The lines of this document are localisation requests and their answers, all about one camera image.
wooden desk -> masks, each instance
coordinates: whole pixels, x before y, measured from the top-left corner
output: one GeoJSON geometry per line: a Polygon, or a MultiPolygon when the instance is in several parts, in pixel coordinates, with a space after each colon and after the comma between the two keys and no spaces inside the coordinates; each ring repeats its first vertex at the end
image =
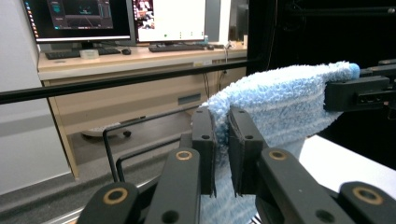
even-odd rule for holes
{"type": "MultiPolygon", "coordinates": [[[[40,54],[38,75],[44,86],[78,83],[109,77],[139,75],[150,72],[191,68],[194,63],[225,61],[222,49],[151,53],[147,48],[131,48],[131,55],[105,55],[98,59],[80,58],[47,60],[40,54]]],[[[246,59],[241,46],[229,49],[228,60],[246,59]]],[[[225,87],[245,75],[245,68],[228,71],[221,80],[225,87]]],[[[207,74],[210,94],[218,91],[219,72],[207,74]]],[[[111,123],[139,118],[198,105],[207,99],[204,76],[186,76],[150,81],[116,88],[87,91],[49,98],[49,104],[64,144],[70,168],[78,177],[78,167],[70,135],[111,123]],[[195,102],[179,104],[179,100],[199,96],[195,102]]]]}

monitor screen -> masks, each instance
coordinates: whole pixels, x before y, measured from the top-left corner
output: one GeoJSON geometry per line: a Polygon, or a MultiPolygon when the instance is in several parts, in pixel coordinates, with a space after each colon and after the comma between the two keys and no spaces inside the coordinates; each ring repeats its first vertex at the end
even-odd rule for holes
{"type": "Polygon", "coordinates": [[[126,1],[22,2],[37,44],[131,39],[126,1]]]}
{"type": "Polygon", "coordinates": [[[205,0],[131,1],[136,43],[204,40],[205,0]]]}

blue cloth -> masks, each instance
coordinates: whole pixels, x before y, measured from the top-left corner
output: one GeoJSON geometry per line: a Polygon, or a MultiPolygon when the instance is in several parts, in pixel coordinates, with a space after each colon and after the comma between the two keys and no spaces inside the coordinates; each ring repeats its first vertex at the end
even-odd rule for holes
{"type": "Polygon", "coordinates": [[[269,147],[282,147],[297,158],[304,139],[334,122],[341,112],[323,109],[326,82],[358,78],[359,67],[339,62],[294,65],[243,77],[210,97],[219,148],[215,180],[218,198],[202,196],[201,223],[246,223],[256,214],[253,196],[235,198],[228,162],[230,106],[245,109],[269,147]]]}

white surface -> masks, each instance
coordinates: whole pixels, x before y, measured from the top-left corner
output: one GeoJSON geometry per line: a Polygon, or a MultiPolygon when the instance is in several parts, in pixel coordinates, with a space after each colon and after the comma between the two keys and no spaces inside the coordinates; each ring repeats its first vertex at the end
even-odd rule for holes
{"type": "Polygon", "coordinates": [[[300,163],[319,184],[336,192],[345,182],[361,181],[396,199],[396,171],[317,135],[305,140],[300,163]]]}
{"type": "MultiPolygon", "coordinates": [[[[41,86],[22,1],[0,1],[0,91],[41,86]]],[[[0,105],[0,195],[70,173],[46,100],[0,105]]]]}

computer mouse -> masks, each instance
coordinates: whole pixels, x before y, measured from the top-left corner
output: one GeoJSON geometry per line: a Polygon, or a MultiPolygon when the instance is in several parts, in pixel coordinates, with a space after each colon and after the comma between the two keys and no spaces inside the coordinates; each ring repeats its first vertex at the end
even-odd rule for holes
{"type": "Polygon", "coordinates": [[[123,50],[121,51],[121,53],[122,53],[123,55],[130,55],[130,54],[131,54],[131,50],[130,50],[130,49],[123,49],[123,50]]]}

